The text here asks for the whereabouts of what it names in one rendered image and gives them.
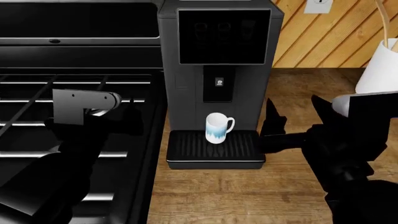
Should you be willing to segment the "black coffee dispenser spout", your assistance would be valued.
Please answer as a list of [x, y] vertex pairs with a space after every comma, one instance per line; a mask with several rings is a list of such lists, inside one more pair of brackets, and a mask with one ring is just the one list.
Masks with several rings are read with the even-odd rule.
[[234, 67], [205, 65], [203, 67], [203, 101], [231, 102], [234, 80]]

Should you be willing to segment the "black drip tray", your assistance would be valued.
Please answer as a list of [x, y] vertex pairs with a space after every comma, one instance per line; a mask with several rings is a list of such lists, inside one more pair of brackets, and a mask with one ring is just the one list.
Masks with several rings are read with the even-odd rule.
[[204, 131], [170, 132], [167, 148], [169, 162], [265, 162], [257, 148], [258, 133], [250, 130], [231, 131], [219, 144], [207, 141]]

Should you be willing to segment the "white wall outlet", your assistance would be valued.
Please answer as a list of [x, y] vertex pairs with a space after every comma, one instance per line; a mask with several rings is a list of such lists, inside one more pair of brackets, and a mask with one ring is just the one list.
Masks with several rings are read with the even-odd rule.
[[307, 0], [304, 14], [328, 14], [333, 0]]

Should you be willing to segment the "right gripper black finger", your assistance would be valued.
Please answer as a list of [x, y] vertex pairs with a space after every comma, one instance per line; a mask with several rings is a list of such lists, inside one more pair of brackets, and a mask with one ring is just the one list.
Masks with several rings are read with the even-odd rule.
[[270, 98], [266, 101], [266, 117], [263, 122], [260, 136], [285, 134], [287, 117], [281, 116]]
[[348, 118], [334, 111], [331, 102], [317, 95], [312, 95], [311, 101], [323, 124], [329, 126], [345, 126], [348, 124]]

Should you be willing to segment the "black touch screen panel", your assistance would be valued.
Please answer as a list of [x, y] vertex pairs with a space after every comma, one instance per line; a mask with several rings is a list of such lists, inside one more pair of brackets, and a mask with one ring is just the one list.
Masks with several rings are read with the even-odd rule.
[[262, 65], [270, 9], [178, 9], [182, 65]]

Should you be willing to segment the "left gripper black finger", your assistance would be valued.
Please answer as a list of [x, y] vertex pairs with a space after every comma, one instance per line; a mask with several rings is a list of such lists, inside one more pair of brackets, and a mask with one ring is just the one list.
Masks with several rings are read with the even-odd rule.
[[54, 122], [53, 118], [48, 118], [44, 121], [45, 127], [53, 133], [53, 135], [57, 138], [58, 141], [62, 141], [62, 124], [58, 124]]
[[128, 134], [130, 136], [141, 136], [144, 132], [142, 113], [136, 108], [134, 100], [130, 100], [127, 108], [123, 111], [120, 121], [109, 123], [109, 132], [116, 134]]

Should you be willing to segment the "light wooden utensil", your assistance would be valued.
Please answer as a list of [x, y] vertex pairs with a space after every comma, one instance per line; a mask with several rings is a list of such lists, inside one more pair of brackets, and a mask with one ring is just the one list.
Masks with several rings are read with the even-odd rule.
[[388, 45], [388, 31], [389, 31], [389, 16], [387, 14], [387, 11], [383, 5], [383, 0], [374, 0], [376, 3], [376, 6], [378, 8], [378, 11], [381, 15], [382, 18], [382, 24], [383, 24], [383, 32], [384, 32], [384, 40], [383, 40], [383, 44], [385, 46], [385, 48], [389, 48]]

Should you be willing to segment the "dark grey coffee machine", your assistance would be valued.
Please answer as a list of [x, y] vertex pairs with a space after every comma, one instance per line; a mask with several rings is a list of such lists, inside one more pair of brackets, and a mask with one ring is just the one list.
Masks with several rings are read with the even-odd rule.
[[[271, 23], [265, 63], [221, 65], [235, 68], [231, 102], [203, 101], [203, 67], [182, 65], [178, 49], [178, 9], [270, 9]], [[284, 12], [272, 0], [164, 0], [158, 12], [160, 46], [167, 92], [170, 132], [205, 132], [206, 117], [222, 113], [235, 119], [232, 131], [257, 132]], [[171, 169], [260, 169], [265, 162], [169, 162]]]

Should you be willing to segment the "white utensil holder vase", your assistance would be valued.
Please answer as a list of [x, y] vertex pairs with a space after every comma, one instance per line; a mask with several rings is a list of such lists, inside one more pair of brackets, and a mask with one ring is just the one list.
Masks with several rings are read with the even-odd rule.
[[356, 84], [357, 94], [398, 91], [398, 52], [392, 50], [396, 42], [388, 39], [388, 48], [380, 42]]

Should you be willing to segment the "black gas stove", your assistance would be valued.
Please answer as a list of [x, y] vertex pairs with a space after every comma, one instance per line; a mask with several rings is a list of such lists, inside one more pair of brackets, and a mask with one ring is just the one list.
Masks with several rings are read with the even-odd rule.
[[[0, 0], [0, 78], [149, 74], [141, 136], [110, 134], [68, 224], [146, 224], [167, 111], [164, 0]], [[51, 44], [50, 39], [61, 40]]]

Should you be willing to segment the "white mug with blue pattern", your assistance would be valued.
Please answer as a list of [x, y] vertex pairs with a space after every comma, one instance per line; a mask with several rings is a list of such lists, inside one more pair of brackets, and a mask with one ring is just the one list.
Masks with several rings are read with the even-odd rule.
[[206, 117], [205, 137], [212, 144], [223, 143], [226, 135], [231, 132], [235, 125], [235, 119], [226, 117], [222, 113], [210, 113]]

